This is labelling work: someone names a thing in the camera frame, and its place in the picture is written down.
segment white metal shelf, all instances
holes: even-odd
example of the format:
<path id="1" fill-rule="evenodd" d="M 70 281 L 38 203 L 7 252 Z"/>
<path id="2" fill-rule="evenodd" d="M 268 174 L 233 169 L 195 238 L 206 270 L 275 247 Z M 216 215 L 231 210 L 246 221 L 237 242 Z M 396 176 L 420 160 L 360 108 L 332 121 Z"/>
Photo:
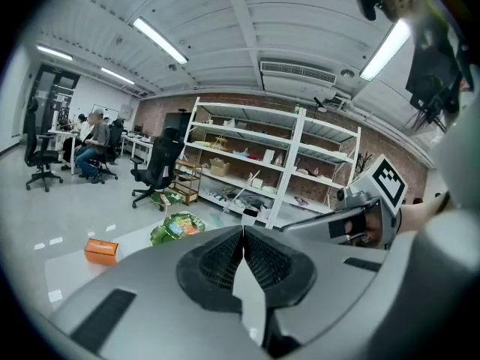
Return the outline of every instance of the white metal shelf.
<path id="1" fill-rule="evenodd" d="M 344 187 L 343 185 L 334 183 L 332 180 L 328 180 L 327 178 L 323 178 L 323 177 L 304 175 L 303 173 L 300 173 L 300 172 L 292 172 L 292 175 L 301 177 L 303 179 L 311 180 L 312 182 L 329 185 L 330 187 L 333 187 L 333 188 L 341 189 Z"/>
<path id="2" fill-rule="evenodd" d="M 223 119 L 235 119 L 235 121 L 243 120 L 290 130 L 295 126 L 299 118 L 299 115 L 295 113 L 261 108 L 258 106 L 203 102 L 198 102 L 197 105 L 206 110 L 210 116 Z"/>
<path id="3" fill-rule="evenodd" d="M 200 190 L 199 192 L 199 196 L 202 197 L 203 199 L 205 200 L 208 200 L 214 204 L 217 204 L 218 206 L 220 207 L 224 207 L 226 205 L 229 204 L 229 201 L 222 201 L 222 200 L 219 200 L 219 199 L 216 199 L 213 195 L 211 194 L 207 194 L 206 190 Z M 237 205 L 235 204 L 232 204 L 231 206 L 228 207 L 228 209 L 232 212 L 235 212 L 235 213 L 238 213 L 240 215 L 243 215 L 243 211 L 244 211 L 244 208 L 241 208 L 241 207 L 238 207 Z M 261 212 L 258 214 L 258 217 L 256 218 L 256 221 L 259 221 L 260 223 L 263 223 L 263 224 L 267 224 L 267 220 L 265 220 L 264 218 L 262 218 L 262 214 Z M 282 225 L 279 225 L 279 224 L 275 224 L 274 225 L 276 227 L 282 227 L 283 225 L 285 224 L 282 224 Z"/>
<path id="4" fill-rule="evenodd" d="M 243 188 L 245 186 L 245 183 L 247 182 L 243 178 L 239 178 L 234 175 L 225 175 L 225 176 L 216 176 L 212 175 L 210 172 L 209 168 L 204 168 L 202 171 L 202 174 L 205 176 L 208 176 L 212 179 L 218 180 L 219 182 L 225 182 L 227 184 L 233 185 L 235 187 Z M 275 193 L 269 193 L 266 192 L 265 190 L 261 190 L 259 188 L 252 187 L 249 185 L 248 187 L 245 188 L 246 191 L 254 192 L 255 194 L 259 194 L 265 197 L 269 197 L 270 199 L 275 199 L 277 195 Z"/>
<path id="5" fill-rule="evenodd" d="M 327 139 L 335 143 L 344 143 L 352 137 L 359 136 L 351 130 L 310 117 L 305 118 L 303 133 L 310 136 L 321 137 L 322 139 Z"/>
<path id="6" fill-rule="evenodd" d="M 299 202 L 297 200 L 295 200 L 295 196 L 301 197 L 304 201 L 308 202 L 308 204 L 307 205 L 300 205 Z M 322 214 L 329 213 L 329 212 L 332 211 L 328 206 L 326 206 L 325 204 L 323 204 L 319 201 L 308 199 L 305 196 L 299 196 L 299 195 L 297 195 L 295 193 L 292 193 L 292 192 L 285 193 L 285 196 L 283 196 L 282 200 L 285 203 L 292 204 L 293 206 L 297 206 L 297 207 L 303 208 L 303 209 L 308 209 L 309 211 L 318 212 L 318 213 L 322 213 Z"/>
<path id="7" fill-rule="evenodd" d="M 330 164 L 350 163 L 353 160 L 348 158 L 345 154 L 336 151 L 329 151 L 316 145 L 308 145 L 301 142 L 298 144 L 298 153 L 300 155 L 308 156 L 309 158 L 325 161 Z"/>
<path id="8" fill-rule="evenodd" d="M 282 137 L 272 136 L 266 133 L 253 132 L 252 130 L 226 127 L 225 125 L 205 124 L 193 121 L 192 126 L 202 128 L 208 134 L 232 137 L 234 139 L 263 144 L 265 146 L 271 146 L 279 149 L 288 149 L 292 144 L 291 140 L 284 139 Z"/>
<path id="9" fill-rule="evenodd" d="M 277 170 L 277 171 L 280 171 L 280 172 L 285 172 L 285 168 L 283 168 L 282 166 L 276 166 L 276 165 L 273 165 L 273 164 L 264 163 L 261 160 L 249 159 L 248 157 L 243 157 L 243 156 L 240 156 L 238 154 L 233 154 L 233 153 L 230 153 L 230 152 L 224 152 L 224 151 L 220 151 L 218 149 L 205 147 L 204 145 L 195 144 L 193 142 L 186 142 L 185 146 L 196 148 L 196 149 L 202 149 L 203 151 L 213 152 L 213 153 L 216 153 L 218 155 L 228 156 L 229 158 L 233 158 L 233 159 L 237 159 L 237 160 L 246 161 L 247 163 L 260 165 L 260 166 L 265 167 L 265 168 L 270 168 L 271 170 Z"/>
<path id="10" fill-rule="evenodd" d="M 237 123 L 250 122 L 283 128 L 291 131 L 291 138 L 287 139 L 278 136 L 271 136 L 267 135 L 266 133 L 253 132 L 252 130 L 244 130 L 241 128 L 226 127 L 223 125 L 198 123 L 194 121 L 194 117 L 199 108 L 203 108 L 211 117 L 229 120 L 235 119 Z M 325 161 L 329 164 L 352 164 L 353 167 L 359 153 L 361 135 L 360 127 L 358 127 L 357 132 L 352 132 L 351 130 L 329 124 L 325 121 L 316 120 L 315 118 L 308 118 L 306 115 L 307 111 L 305 108 L 300 108 L 298 110 L 298 114 L 295 114 L 257 106 L 245 106 L 229 103 L 203 103 L 200 102 L 200 98 L 198 97 L 192 110 L 192 116 L 190 117 L 187 127 L 187 136 L 184 139 L 184 143 L 188 147 L 199 149 L 201 151 L 213 152 L 216 155 L 227 156 L 229 158 L 236 159 L 237 161 L 244 161 L 285 173 L 284 175 L 280 176 L 280 182 L 277 186 L 276 195 L 273 193 L 265 193 L 258 188 L 246 188 L 246 191 L 253 192 L 273 200 L 273 204 L 271 205 L 271 217 L 269 217 L 268 220 L 263 220 L 262 215 L 259 214 L 257 220 L 264 223 L 268 228 L 282 227 L 285 224 L 290 224 L 296 221 L 304 220 L 305 218 L 309 218 L 314 212 L 324 214 L 332 211 L 325 204 L 322 204 L 316 200 L 308 199 L 305 196 L 300 197 L 308 202 L 308 204 L 299 205 L 299 203 L 295 200 L 296 195 L 288 191 L 289 180 L 292 177 L 299 177 L 310 180 L 311 182 L 326 185 L 329 186 L 330 189 L 340 189 L 344 187 L 341 184 L 333 182 L 330 178 L 323 176 L 313 177 L 296 172 L 295 161 L 297 158 L 308 156 L 319 161 Z M 245 140 L 250 143 L 263 144 L 279 149 L 287 149 L 288 152 L 285 154 L 284 167 L 274 166 L 270 163 L 252 160 L 228 151 L 220 151 L 204 145 L 188 142 L 188 134 L 193 127 L 198 127 L 208 134 L 217 134 L 225 137 L 231 137 L 233 139 Z M 340 153 L 338 148 L 333 148 L 335 150 L 330 151 L 326 148 L 321 148 L 316 145 L 309 145 L 308 143 L 312 142 L 310 140 L 305 140 L 306 142 L 302 142 L 302 135 L 318 137 L 336 144 L 341 144 L 347 140 L 356 139 L 354 155 L 352 158 L 349 158 L 345 154 Z M 353 179 L 353 173 L 354 169 L 351 170 L 348 184 Z M 238 188 L 243 188 L 245 185 L 245 180 L 233 175 L 218 177 L 211 175 L 209 171 L 205 170 L 204 174 L 205 177 L 210 177 L 214 180 L 218 180 L 219 182 L 225 182 Z M 201 190 L 199 195 L 220 206 L 226 205 L 225 202 L 218 201 L 213 196 L 208 196 L 205 191 Z M 231 205 L 230 209 L 234 212 L 238 212 L 239 214 L 243 212 L 242 208 L 236 207 L 235 205 Z"/>

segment office chair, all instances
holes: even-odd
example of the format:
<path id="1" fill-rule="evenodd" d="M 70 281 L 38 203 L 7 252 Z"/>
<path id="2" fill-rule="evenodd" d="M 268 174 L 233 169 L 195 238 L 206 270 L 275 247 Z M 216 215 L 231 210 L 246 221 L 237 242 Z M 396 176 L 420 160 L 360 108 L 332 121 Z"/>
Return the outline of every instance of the office chair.
<path id="1" fill-rule="evenodd" d="M 49 168 L 50 164 L 60 163 L 59 153 L 57 151 L 47 151 L 48 143 L 53 136 L 41 135 L 38 138 L 42 141 L 40 151 L 35 151 L 37 148 L 37 131 L 35 130 L 35 111 L 38 109 L 37 99 L 33 99 L 28 106 L 27 114 L 25 115 L 25 129 L 27 133 L 27 148 L 25 150 L 25 163 L 29 167 L 37 167 L 38 172 L 31 175 L 31 179 L 25 183 L 27 191 L 30 191 L 30 184 L 42 179 L 45 192 L 50 189 L 47 187 L 45 178 L 58 179 L 60 183 L 63 179 L 60 176 L 54 175 L 50 171 L 44 170 L 45 166 Z"/>
<path id="2" fill-rule="evenodd" d="M 132 208 L 136 208 L 137 202 L 141 199 L 150 197 L 156 190 L 167 188 L 173 181 L 175 178 L 173 174 L 175 162 L 184 148 L 184 143 L 180 141 L 181 136 L 178 129 L 165 128 L 162 135 L 153 142 L 151 159 L 147 169 L 138 169 L 138 164 L 143 162 L 141 159 L 137 157 L 130 159 L 135 166 L 130 171 L 135 176 L 135 181 L 148 185 L 147 190 L 134 189 L 132 191 L 132 196 L 135 196 L 135 193 L 142 194 L 132 202 Z"/>
<path id="3" fill-rule="evenodd" d="M 119 122 L 116 123 L 115 120 L 113 122 L 113 126 L 109 130 L 110 136 L 108 145 L 103 147 L 103 154 L 99 154 L 96 157 L 88 160 L 90 164 L 97 167 L 98 174 L 100 175 L 100 182 L 102 184 L 105 184 L 104 174 L 114 176 L 115 180 L 119 179 L 116 173 L 112 172 L 107 166 L 107 162 L 112 163 L 117 158 L 115 147 L 119 144 L 120 138 L 122 137 L 123 125 L 121 125 Z"/>

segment brick wall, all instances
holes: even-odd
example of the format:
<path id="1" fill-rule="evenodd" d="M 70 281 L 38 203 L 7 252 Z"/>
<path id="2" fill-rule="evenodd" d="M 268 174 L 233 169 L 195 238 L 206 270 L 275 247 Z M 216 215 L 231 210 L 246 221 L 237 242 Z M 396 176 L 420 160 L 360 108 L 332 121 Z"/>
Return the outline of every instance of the brick wall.
<path id="1" fill-rule="evenodd" d="M 292 101 L 248 94 L 200 94 L 199 96 L 201 101 L 251 105 L 255 107 L 283 110 L 291 113 L 295 107 L 295 103 Z M 142 101 L 138 107 L 138 110 L 136 111 L 135 125 L 143 125 L 143 131 L 145 133 L 158 136 L 163 130 L 166 113 L 177 113 L 177 110 L 181 108 L 184 108 L 190 112 L 194 107 L 196 99 L 197 95 L 184 95 Z M 349 118 L 346 118 L 338 113 L 327 112 L 316 114 L 315 112 L 308 111 L 307 115 L 309 117 L 316 116 L 317 119 L 339 125 L 355 132 L 357 131 L 357 127 L 361 127 L 360 152 L 362 154 L 365 152 L 372 154 L 372 158 L 368 163 L 371 164 L 379 155 L 383 153 L 399 170 L 400 174 L 409 185 L 408 193 L 406 195 L 407 202 L 411 203 L 413 198 L 423 196 L 428 170 L 422 163 L 420 163 L 410 153 L 402 149 L 399 145 L 393 143 L 390 139 L 384 137 L 375 130 L 359 124 L 356 121 L 350 120 Z M 202 121 L 204 119 L 206 119 L 206 112 L 203 113 L 203 111 L 200 110 L 197 115 L 197 121 Z M 220 120 L 219 118 L 213 118 L 213 120 L 215 124 L 222 124 L 223 122 L 223 119 Z M 252 131 L 265 131 L 271 135 L 279 137 L 285 137 L 284 133 L 286 132 L 285 130 L 279 128 L 263 126 L 254 123 L 248 123 L 247 129 Z M 203 133 L 201 131 L 194 133 L 193 140 L 203 140 Z M 213 141 L 215 140 L 215 136 L 208 135 L 206 140 Z M 260 158 L 263 156 L 265 149 L 275 150 L 275 148 L 265 147 L 263 145 L 254 145 L 251 142 L 244 142 L 238 139 L 228 138 L 228 140 L 227 148 L 229 151 L 235 149 L 236 151 L 240 152 L 248 147 L 250 153 L 258 155 Z M 304 135 L 301 141 L 303 143 L 321 146 L 329 150 L 338 150 L 338 144 L 308 135 Z M 346 152 L 348 154 L 354 148 L 355 142 L 353 140 L 345 142 L 342 145 L 342 152 Z M 198 154 L 197 149 L 187 148 L 186 152 L 190 158 L 196 160 L 196 156 Z M 276 150 L 275 156 L 280 152 L 281 150 Z M 211 152 L 203 152 L 201 162 L 208 163 L 209 159 L 214 157 L 218 157 L 218 155 Z M 250 172 L 255 173 L 258 169 L 261 169 L 262 172 L 259 177 L 263 179 L 266 185 L 276 186 L 278 179 L 280 178 L 280 173 L 273 169 L 263 168 L 257 166 L 256 164 L 239 163 L 238 160 L 229 159 L 228 157 L 223 158 L 223 160 L 230 162 L 230 173 L 238 177 L 247 178 Z M 320 174 L 327 177 L 332 177 L 334 172 L 334 166 L 331 164 L 323 163 L 319 160 L 314 160 L 303 156 L 298 162 L 298 167 L 311 171 L 318 167 Z M 345 164 L 342 168 L 340 168 L 334 181 L 345 185 L 350 175 L 350 167 L 350 164 Z M 289 190 L 300 196 L 318 201 L 324 201 L 327 193 L 329 192 L 329 187 L 323 184 L 314 183 L 311 180 L 304 178 L 292 177 L 289 183 Z M 335 194 L 336 190 L 330 191 L 329 196 L 332 205 L 335 204 Z"/>

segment wall light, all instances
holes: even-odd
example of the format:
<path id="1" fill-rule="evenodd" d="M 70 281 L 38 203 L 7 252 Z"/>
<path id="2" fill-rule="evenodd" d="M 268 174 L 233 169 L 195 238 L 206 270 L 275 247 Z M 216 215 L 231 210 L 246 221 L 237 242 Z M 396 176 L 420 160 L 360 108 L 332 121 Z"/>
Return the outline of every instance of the wall light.
<path id="1" fill-rule="evenodd" d="M 133 22 L 133 26 L 137 27 L 141 32 L 151 38 L 155 43 L 165 50 L 170 56 L 172 56 L 179 64 L 185 64 L 188 59 L 183 56 L 168 40 L 163 38 L 158 32 L 156 32 L 150 25 L 144 22 L 142 19 L 136 19 Z"/>
<path id="2" fill-rule="evenodd" d="M 108 70 L 106 68 L 103 68 L 102 67 L 102 71 L 107 73 L 107 74 L 110 74 L 112 76 L 115 76 L 117 79 L 120 79 L 120 80 L 123 80 L 123 81 L 126 81 L 128 84 L 135 84 L 132 80 L 129 80 L 127 79 L 126 77 L 123 77 L 123 76 L 120 76 L 119 74 L 115 73 L 115 72 L 112 72 L 111 70 Z"/>
<path id="3" fill-rule="evenodd" d="M 383 44 L 375 52 L 373 58 L 365 65 L 360 72 L 360 77 L 372 81 L 374 77 L 392 60 L 395 53 L 405 44 L 410 37 L 410 27 L 399 20 L 390 31 Z"/>
<path id="4" fill-rule="evenodd" d="M 45 46 L 37 45 L 37 50 L 45 52 L 45 53 L 49 53 L 50 55 L 58 56 L 58 57 L 61 57 L 63 59 L 67 59 L 67 60 L 70 60 L 70 61 L 73 60 L 72 56 L 67 55 L 66 53 L 61 53 L 59 51 L 55 51 L 54 49 L 46 48 Z"/>

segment white wall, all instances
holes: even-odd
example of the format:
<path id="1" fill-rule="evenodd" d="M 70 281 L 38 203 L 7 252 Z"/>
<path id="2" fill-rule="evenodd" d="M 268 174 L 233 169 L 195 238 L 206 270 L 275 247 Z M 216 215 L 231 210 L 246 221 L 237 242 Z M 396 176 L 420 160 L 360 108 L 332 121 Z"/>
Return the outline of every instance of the white wall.
<path id="1" fill-rule="evenodd" d="M 130 130 L 134 123 L 139 102 L 135 97 L 125 94 L 118 89 L 98 82 L 97 80 L 90 79 L 89 77 L 81 76 L 76 84 L 75 92 L 70 102 L 69 117 L 72 119 L 80 113 L 87 116 L 95 104 L 119 112 L 122 105 L 127 104 L 133 108 L 131 117 L 124 122 L 124 126 Z"/>
<path id="2" fill-rule="evenodd" d="M 0 152 L 18 143 L 23 133 L 28 96 L 40 62 L 23 43 L 12 55 L 0 86 Z"/>
<path id="3" fill-rule="evenodd" d="M 436 169 L 430 169 L 427 174 L 427 184 L 425 185 L 425 192 L 423 200 L 428 202 L 435 198 L 435 194 L 441 194 L 448 190 L 442 176 Z"/>

